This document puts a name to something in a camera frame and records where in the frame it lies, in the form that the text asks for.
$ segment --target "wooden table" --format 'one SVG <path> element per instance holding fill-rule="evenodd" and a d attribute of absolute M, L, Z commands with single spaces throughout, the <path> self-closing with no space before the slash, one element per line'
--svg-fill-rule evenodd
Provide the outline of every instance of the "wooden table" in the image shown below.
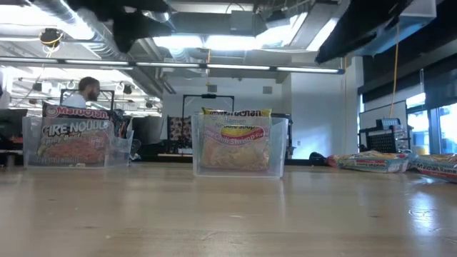
<path fill-rule="evenodd" d="M 0 256 L 457 256 L 457 185 L 287 167 L 194 178 L 191 164 L 0 175 Z"/>

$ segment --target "instant noodle packet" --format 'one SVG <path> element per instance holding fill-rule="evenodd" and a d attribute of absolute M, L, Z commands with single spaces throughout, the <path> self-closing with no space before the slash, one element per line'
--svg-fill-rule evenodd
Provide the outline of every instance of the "instant noodle packet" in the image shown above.
<path fill-rule="evenodd" d="M 242 171 L 265 171 L 270 159 L 271 109 L 219 111 L 203 108 L 201 165 Z"/>
<path fill-rule="evenodd" d="M 405 172 L 408 156 L 403 153 L 380 153 L 366 151 L 351 155 L 334 155 L 327 158 L 327 164 L 335 168 L 379 173 Z"/>
<path fill-rule="evenodd" d="M 43 117 L 37 165 L 103 166 L 112 132 L 107 111 L 44 104 Z"/>
<path fill-rule="evenodd" d="M 457 182 L 456 154 L 450 153 L 418 156 L 412 164 L 412 167 L 417 168 L 422 174 L 435 176 L 451 182 Z"/>

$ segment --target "man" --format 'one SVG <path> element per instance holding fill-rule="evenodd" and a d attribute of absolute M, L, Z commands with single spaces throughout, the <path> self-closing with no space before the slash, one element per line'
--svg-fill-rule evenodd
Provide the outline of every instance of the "man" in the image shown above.
<path fill-rule="evenodd" d="M 78 93 L 65 99 L 62 105 L 85 109 L 87 101 L 97 101 L 100 95 L 100 81 L 92 77 L 83 78 L 78 84 L 78 90 Z"/>

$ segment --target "glass door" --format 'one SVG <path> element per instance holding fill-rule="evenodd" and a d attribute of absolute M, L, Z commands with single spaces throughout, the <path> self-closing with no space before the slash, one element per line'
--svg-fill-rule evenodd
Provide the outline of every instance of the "glass door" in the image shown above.
<path fill-rule="evenodd" d="M 439 108 L 441 153 L 457 153 L 457 104 Z"/>
<path fill-rule="evenodd" d="M 430 153 L 427 111 L 418 111 L 408 115 L 408 125 L 413 127 L 411 143 L 413 150 L 419 154 Z"/>

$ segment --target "clear plastic bin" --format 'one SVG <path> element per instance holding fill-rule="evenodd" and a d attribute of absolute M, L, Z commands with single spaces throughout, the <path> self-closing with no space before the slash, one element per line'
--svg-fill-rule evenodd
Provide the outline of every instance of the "clear plastic bin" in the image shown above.
<path fill-rule="evenodd" d="M 192 116 L 195 175 L 282 177 L 287 126 L 283 118 Z"/>
<path fill-rule="evenodd" d="M 24 166 L 106 168 L 128 166 L 133 131 L 114 136 L 106 120 L 34 118 L 22 120 Z"/>

